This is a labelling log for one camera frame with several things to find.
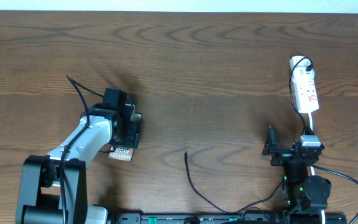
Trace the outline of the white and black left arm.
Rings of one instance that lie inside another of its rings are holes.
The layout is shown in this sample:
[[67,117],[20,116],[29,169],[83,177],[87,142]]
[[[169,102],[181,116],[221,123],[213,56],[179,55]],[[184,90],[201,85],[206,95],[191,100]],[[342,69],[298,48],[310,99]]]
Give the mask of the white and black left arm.
[[24,161],[15,222],[114,223],[107,208],[88,204],[86,169],[106,144],[114,153],[137,148],[141,122],[130,104],[86,110],[58,147]]

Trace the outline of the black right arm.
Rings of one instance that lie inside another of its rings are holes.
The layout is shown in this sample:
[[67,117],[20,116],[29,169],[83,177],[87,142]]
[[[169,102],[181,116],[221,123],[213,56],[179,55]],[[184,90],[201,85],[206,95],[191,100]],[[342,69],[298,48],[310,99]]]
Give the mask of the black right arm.
[[321,212],[328,207],[331,182],[308,173],[309,166],[318,161],[323,149],[324,145],[310,128],[291,148],[282,148],[273,127],[268,127],[262,155],[271,156],[270,165],[284,170],[283,198],[289,203],[289,208],[282,212],[284,223],[325,222]]

